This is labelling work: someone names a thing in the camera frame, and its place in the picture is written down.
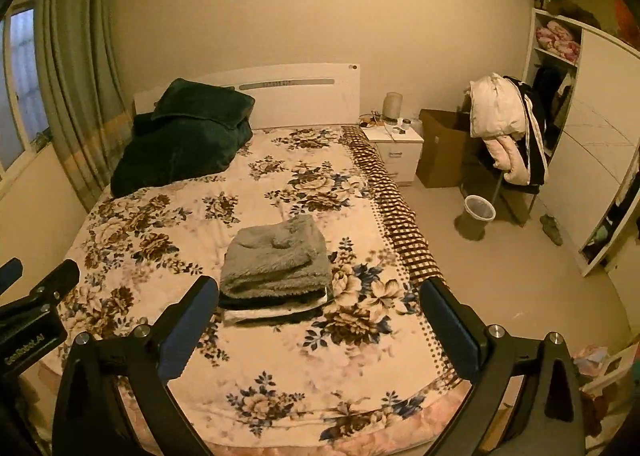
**cardboard box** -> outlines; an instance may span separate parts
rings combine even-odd
[[[469,136],[468,113],[422,110],[420,119],[424,145],[418,178],[425,187],[457,187],[465,159],[482,144],[482,140]]]

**wastebasket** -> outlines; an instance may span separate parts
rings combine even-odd
[[[484,228],[495,218],[495,209],[484,198],[470,194],[465,198],[465,210],[458,216],[454,225],[465,239],[479,241],[484,238]]]

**screw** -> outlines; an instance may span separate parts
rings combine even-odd
[[[499,324],[491,324],[491,326],[489,326],[489,335],[491,335],[491,337],[499,339],[500,337],[504,337],[505,333],[504,328]]]
[[[133,330],[133,335],[140,339],[143,339],[147,335],[151,333],[151,328],[148,324],[141,324],[140,326],[136,326]]]
[[[564,338],[557,331],[552,331],[549,334],[549,340],[552,341],[553,344],[562,344],[564,342]]]
[[[83,331],[76,335],[76,344],[87,344],[90,338],[89,334],[86,331]]]

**floor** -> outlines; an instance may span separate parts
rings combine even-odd
[[[602,270],[580,275],[571,252],[542,231],[538,219],[546,209],[540,200],[520,227],[498,199],[496,219],[484,238],[473,242],[453,225],[463,209],[459,188],[426,189],[416,179],[402,194],[456,298],[474,308],[485,324],[538,339],[558,331],[572,354],[587,344],[615,353],[630,340],[625,309],[609,277]]]

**folded gray fleece blanket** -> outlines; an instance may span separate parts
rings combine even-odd
[[[226,250],[220,291],[235,298],[301,295],[331,282],[322,232],[308,214],[238,231]]]

